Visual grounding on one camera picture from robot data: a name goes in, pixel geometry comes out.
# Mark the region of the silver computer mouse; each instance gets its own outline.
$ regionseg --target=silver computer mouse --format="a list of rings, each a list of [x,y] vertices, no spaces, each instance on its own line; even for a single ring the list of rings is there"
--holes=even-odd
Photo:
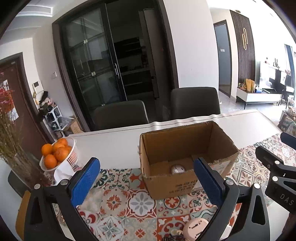
[[[185,167],[182,166],[182,165],[179,165],[179,164],[173,165],[173,166],[171,167],[171,172],[172,172],[173,174],[174,174],[174,173],[183,173],[183,172],[185,172],[185,171],[186,171]]]

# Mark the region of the glass cabinet door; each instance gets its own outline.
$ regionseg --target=glass cabinet door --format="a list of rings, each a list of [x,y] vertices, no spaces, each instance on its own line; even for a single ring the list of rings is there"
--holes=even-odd
[[[86,118],[92,122],[97,107],[126,100],[106,5],[67,23],[63,31],[74,88],[78,88],[82,109],[87,108]]]

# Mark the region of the cardboard box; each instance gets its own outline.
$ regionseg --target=cardboard box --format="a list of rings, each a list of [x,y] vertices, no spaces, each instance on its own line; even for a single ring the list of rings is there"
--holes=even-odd
[[[143,180],[153,199],[189,193],[197,177],[193,160],[203,157],[224,178],[232,168],[239,150],[213,121],[151,131],[140,136],[140,163]],[[180,164],[186,172],[172,174]]]
[[[84,133],[84,131],[81,130],[77,117],[71,116],[71,118],[73,118],[74,120],[71,122],[70,127],[65,129],[65,131],[72,132],[73,134]]]

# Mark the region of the orange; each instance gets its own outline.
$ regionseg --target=orange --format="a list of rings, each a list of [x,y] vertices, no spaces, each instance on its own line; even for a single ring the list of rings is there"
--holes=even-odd
[[[47,169],[53,169],[57,166],[57,160],[52,154],[48,154],[44,158],[44,165],[46,166]]]
[[[55,158],[59,162],[63,162],[67,158],[68,155],[69,155],[69,151],[68,151],[67,147],[59,147],[57,149],[57,151],[54,153]]]
[[[68,149],[69,153],[72,150],[72,146],[66,146],[66,148]]]
[[[41,153],[43,156],[47,156],[48,154],[52,153],[52,145],[51,144],[44,144],[41,148]]]
[[[68,142],[67,142],[67,140],[65,138],[60,138],[60,139],[57,140],[57,142],[62,143],[64,146],[68,145]]]
[[[54,143],[54,145],[52,146],[52,153],[55,153],[59,147],[65,147],[65,145],[59,142]]]

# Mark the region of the tile pattern tablecloth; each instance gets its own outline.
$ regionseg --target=tile pattern tablecloth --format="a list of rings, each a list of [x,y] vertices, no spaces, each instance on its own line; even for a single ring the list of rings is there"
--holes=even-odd
[[[255,157],[255,148],[264,146],[286,165],[295,166],[295,151],[272,136],[240,150],[240,154],[228,177],[239,185],[259,183],[265,191],[269,171]],[[266,204],[272,200],[265,196]],[[60,223],[65,220],[57,205],[54,206]],[[84,203],[78,207],[83,220],[91,231],[104,241],[161,240],[163,236],[176,234],[192,218],[210,220],[216,211],[203,189],[189,194],[153,200],[142,181],[140,169],[101,170],[94,187]],[[240,209],[237,204],[230,224],[233,225]]]

